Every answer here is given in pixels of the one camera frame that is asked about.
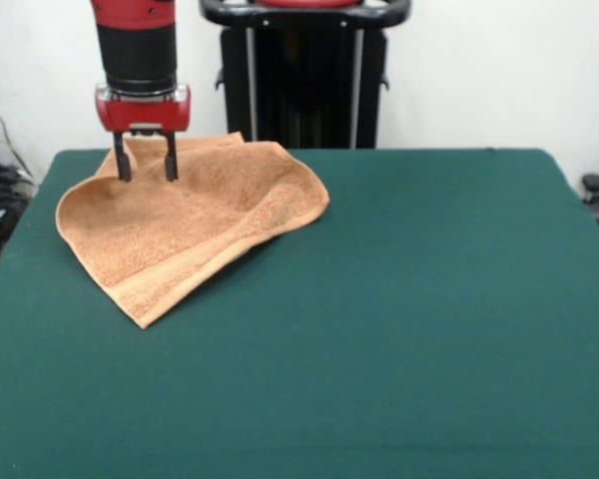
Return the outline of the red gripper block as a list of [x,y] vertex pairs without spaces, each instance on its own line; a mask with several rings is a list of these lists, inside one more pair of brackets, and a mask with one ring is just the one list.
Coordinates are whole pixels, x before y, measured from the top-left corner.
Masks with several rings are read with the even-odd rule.
[[191,118],[191,91],[180,84],[166,94],[151,96],[122,95],[106,84],[98,85],[95,104],[104,129],[113,133],[114,154],[121,181],[132,179],[129,157],[124,150],[127,132],[166,132],[165,174],[169,182],[178,177],[177,147],[174,132],[188,130]]

